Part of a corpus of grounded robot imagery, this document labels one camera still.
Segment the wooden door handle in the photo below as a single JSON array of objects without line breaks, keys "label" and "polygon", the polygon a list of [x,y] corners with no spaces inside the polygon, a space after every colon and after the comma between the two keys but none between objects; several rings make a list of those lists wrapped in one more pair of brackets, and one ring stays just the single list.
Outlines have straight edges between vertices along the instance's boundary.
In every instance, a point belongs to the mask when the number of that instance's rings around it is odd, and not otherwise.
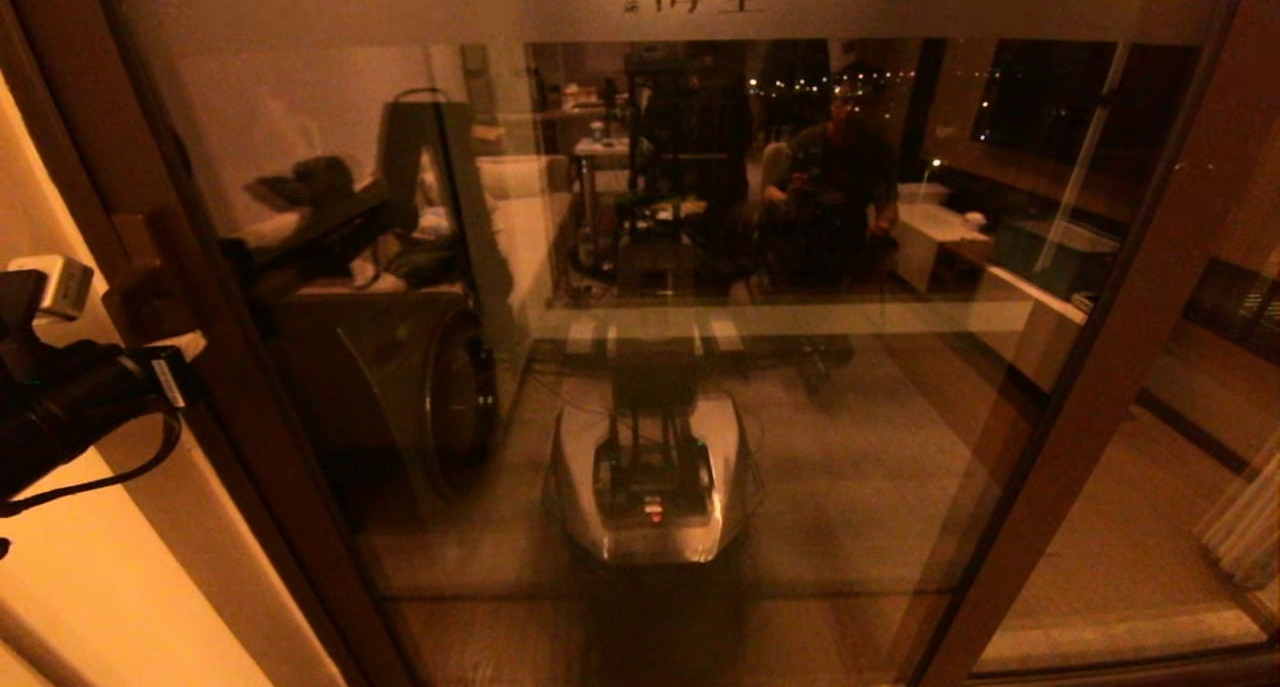
[{"label": "wooden door handle", "polygon": [[205,333],[207,349],[195,365],[189,363],[195,374],[193,406],[198,406],[204,400],[198,367],[207,362],[211,345],[209,313],[195,272],[201,266],[198,244],[186,219],[169,210],[116,212],[110,223],[123,246],[125,267],[106,292],[109,313],[120,322],[127,348],[142,348],[180,333]]}]

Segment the window with black railing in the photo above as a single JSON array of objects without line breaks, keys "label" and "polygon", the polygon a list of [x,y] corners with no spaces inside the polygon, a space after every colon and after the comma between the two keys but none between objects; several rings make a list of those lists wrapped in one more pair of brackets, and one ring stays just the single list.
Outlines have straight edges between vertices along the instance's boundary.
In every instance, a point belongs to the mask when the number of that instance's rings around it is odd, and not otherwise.
[{"label": "window with black railing", "polygon": [[558,258],[572,296],[844,298],[899,251],[899,43],[608,43]]}]

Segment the white pleated curtain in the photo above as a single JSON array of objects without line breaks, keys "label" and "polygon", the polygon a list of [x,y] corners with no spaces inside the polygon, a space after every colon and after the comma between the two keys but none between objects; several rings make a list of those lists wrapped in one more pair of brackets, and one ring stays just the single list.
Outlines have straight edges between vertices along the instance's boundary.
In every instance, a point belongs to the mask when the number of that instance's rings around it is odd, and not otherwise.
[{"label": "white pleated curtain", "polygon": [[1280,429],[1202,525],[1211,562],[1238,587],[1260,591],[1280,572]]}]

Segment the brown framed glass sliding door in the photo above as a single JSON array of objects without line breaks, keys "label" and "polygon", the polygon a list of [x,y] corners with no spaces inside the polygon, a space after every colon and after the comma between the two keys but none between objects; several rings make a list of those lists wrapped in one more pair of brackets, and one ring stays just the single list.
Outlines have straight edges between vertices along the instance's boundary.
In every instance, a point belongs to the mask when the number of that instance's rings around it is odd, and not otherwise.
[{"label": "brown framed glass sliding door", "polygon": [[[296,555],[369,687],[969,678],[1179,317],[1280,0],[111,0],[303,438]],[[608,43],[899,43],[899,251],[844,298],[572,296]],[[456,500],[321,455],[269,312],[457,292],[495,358]],[[61,596],[111,486],[18,519]]]}]

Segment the grey front-load washing machine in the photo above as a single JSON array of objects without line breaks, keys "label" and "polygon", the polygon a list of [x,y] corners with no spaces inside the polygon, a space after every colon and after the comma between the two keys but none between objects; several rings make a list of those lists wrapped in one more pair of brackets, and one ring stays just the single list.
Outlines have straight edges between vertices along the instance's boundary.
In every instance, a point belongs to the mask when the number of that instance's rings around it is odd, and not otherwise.
[{"label": "grey front-load washing machine", "polygon": [[274,358],[321,455],[388,458],[410,484],[456,500],[486,470],[495,358],[457,292],[311,292],[269,312]]}]

